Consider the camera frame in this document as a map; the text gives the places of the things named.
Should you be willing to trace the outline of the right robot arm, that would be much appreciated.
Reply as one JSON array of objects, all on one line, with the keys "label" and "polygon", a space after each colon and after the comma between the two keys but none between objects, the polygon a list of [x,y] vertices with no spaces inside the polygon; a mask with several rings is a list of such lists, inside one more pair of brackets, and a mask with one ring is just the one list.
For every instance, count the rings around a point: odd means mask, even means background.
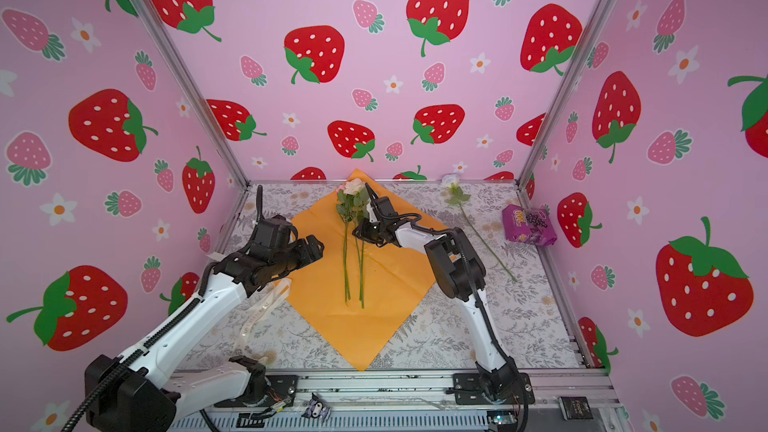
[{"label": "right robot arm", "polygon": [[464,231],[422,226],[420,214],[397,212],[391,200],[370,185],[364,196],[364,219],[353,235],[377,247],[394,245],[424,253],[440,290],[459,305],[467,323],[480,393],[491,403],[526,406],[530,386],[497,337],[485,292],[486,268]]}]

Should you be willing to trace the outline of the orange wrapping paper sheet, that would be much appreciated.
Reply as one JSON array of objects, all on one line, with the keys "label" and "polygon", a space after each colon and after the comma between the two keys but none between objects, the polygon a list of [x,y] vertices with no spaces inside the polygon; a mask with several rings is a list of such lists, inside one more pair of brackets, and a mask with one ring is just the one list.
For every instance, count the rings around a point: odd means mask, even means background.
[{"label": "orange wrapping paper sheet", "polygon": [[355,369],[367,369],[435,284],[422,252],[387,245],[365,246],[365,308],[358,300],[358,263],[348,235],[351,299],[344,301],[343,223],[337,192],[299,213],[293,225],[302,236],[324,244],[323,258],[290,274],[288,298],[294,309]]}]

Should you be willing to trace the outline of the white blue fake rose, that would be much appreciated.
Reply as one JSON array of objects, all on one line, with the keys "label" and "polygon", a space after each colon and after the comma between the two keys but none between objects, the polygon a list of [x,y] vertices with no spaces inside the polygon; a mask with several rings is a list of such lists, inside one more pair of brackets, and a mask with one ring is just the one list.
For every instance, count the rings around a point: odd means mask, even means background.
[{"label": "white blue fake rose", "polygon": [[497,264],[502,268],[504,272],[507,273],[507,275],[511,278],[511,280],[517,283],[518,282],[517,277],[507,267],[507,265],[502,261],[502,259],[496,254],[496,252],[490,247],[488,242],[480,234],[480,232],[474,225],[473,221],[470,219],[469,214],[466,212],[464,205],[470,201],[471,195],[466,193],[462,189],[460,185],[459,175],[446,174],[441,178],[440,182],[441,182],[441,186],[448,193],[447,204],[449,206],[455,206],[459,209],[462,217],[466,221],[470,230],[477,236],[477,238],[480,240],[480,242],[482,243],[484,248],[487,250],[487,252],[496,260]]}]

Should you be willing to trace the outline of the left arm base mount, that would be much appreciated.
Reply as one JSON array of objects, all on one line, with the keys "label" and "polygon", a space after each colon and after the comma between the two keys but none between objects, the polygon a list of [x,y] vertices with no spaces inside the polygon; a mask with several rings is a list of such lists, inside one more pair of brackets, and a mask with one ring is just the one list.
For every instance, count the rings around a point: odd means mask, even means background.
[{"label": "left arm base mount", "polygon": [[238,406],[271,407],[279,403],[292,406],[298,388],[297,375],[268,374],[261,362],[243,355],[230,362],[244,366],[250,373],[244,392],[233,399]]}]

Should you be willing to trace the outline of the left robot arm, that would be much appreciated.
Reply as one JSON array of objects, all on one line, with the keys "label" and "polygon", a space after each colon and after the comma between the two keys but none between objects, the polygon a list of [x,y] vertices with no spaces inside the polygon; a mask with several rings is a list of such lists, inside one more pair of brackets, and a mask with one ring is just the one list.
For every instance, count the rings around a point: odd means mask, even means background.
[{"label": "left robot arm", "polygon": [[157,328],[115,358],[102,355],[85,372],[85,397],[63,428],[81,420],[99,431],[167,431],[178,420],[229,400],[258,405],[276,395],[263,364],[244,355],[188,378],[174,373],[223,318],[254,293],[322,259],[315,236],[299,236],[281,215],[257,217],[246,244],[210,262],[191,297]]}]

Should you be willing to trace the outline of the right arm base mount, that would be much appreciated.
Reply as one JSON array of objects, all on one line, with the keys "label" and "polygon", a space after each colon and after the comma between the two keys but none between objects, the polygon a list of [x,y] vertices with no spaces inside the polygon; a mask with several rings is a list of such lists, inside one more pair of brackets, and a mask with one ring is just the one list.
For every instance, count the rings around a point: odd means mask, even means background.
[{"label": "right arm base mount", "polygon": [[528,374],[455,373],[452,387],[458,405],[533,405],[536,401]]}]

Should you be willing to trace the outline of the pale pink fake rose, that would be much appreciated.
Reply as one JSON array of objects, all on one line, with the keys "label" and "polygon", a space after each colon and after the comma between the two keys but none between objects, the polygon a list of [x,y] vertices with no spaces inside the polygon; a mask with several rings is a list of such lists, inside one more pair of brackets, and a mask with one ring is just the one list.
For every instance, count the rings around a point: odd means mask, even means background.
[{"label": "pale pink fake rose", "polygon": [[346,192],[346,186],[343,185],[337,192],[338,203],[336,205],[336,211],[343,223],[342,234],[342,268],[344,279],[344,301],[346,303],[351,299],[350,282],[349,282],[349,267],[348,267],[348,234],[350,225],[353,221],[352,215],[352,196]]}]

